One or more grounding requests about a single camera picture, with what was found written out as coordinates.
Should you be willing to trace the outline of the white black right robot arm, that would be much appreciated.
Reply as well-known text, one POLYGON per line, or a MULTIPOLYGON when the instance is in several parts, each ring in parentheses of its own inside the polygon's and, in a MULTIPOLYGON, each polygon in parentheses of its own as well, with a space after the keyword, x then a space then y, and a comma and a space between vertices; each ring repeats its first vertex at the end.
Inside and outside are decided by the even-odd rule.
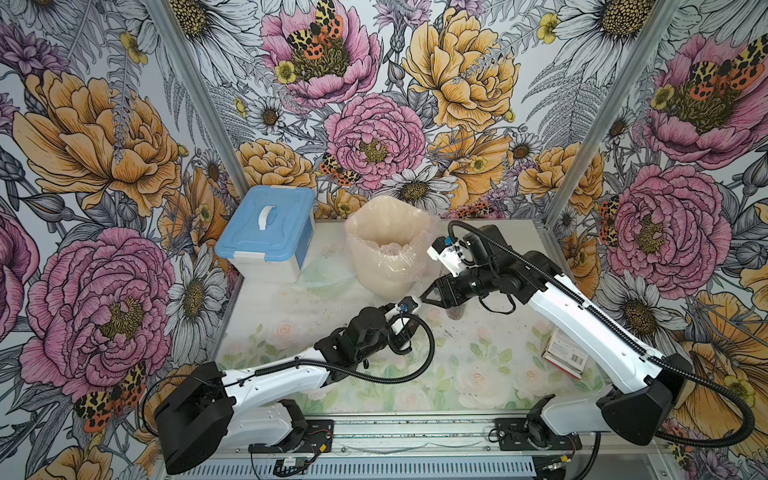
POLYGON ((527 415, 532 443, 607 432, 647 445, 660 435, 685 379, 652 363, 660 351, 604 318, 545 254, 518 253, 494 225, 469 227, 462 239, 440 236, 427 253, 446 273, 422 293, 424 303, 448 310, 500 293, 512 306, 527 305, 548 319, 608 375, 609 386, 596 394, 579 399, 549 394, 540 400, 527 415))

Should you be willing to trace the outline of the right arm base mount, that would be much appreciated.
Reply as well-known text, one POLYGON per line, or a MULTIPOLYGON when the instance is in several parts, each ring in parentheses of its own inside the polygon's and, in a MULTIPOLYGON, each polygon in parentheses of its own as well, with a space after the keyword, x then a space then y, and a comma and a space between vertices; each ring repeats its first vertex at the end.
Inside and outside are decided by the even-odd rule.
POLYGON ((557 435, 543 422, 522 417, 496 418, 487 439, 501 451, 575 452, 582 449, 578 435, 557 435))

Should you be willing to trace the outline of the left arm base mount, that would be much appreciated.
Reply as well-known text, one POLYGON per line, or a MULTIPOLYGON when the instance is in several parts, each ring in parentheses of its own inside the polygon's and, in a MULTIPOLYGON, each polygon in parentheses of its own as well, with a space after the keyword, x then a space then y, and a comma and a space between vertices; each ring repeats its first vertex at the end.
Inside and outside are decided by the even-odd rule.
POLYGON ((251 454, 315 454, 332 450, 335 422, 331 419, 310 419, 301 434, 291 432, 274 446, 250 444, 251 454))

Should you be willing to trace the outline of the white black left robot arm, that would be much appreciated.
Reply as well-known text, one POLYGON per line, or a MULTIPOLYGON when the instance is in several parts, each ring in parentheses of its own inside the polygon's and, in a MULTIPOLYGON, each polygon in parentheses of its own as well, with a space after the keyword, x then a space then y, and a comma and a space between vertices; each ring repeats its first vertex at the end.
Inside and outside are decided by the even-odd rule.
POLYGON ((399 356, 411 352, 413 336, 428 328, 419 308, 410 296, 398 303, 365 307, 312 347, 262 366, 222 370, 208 362, 195 368, 153 410, 166 472, 185 473, 221 447, 297 450, 309 435, 309 425, 291 400, 293 394, 346 378, 383 385, 418 378, 431 364, 433 348, 416 371, 404 376, 377 377, 365 370, 369 358, 384 349, 399 356))

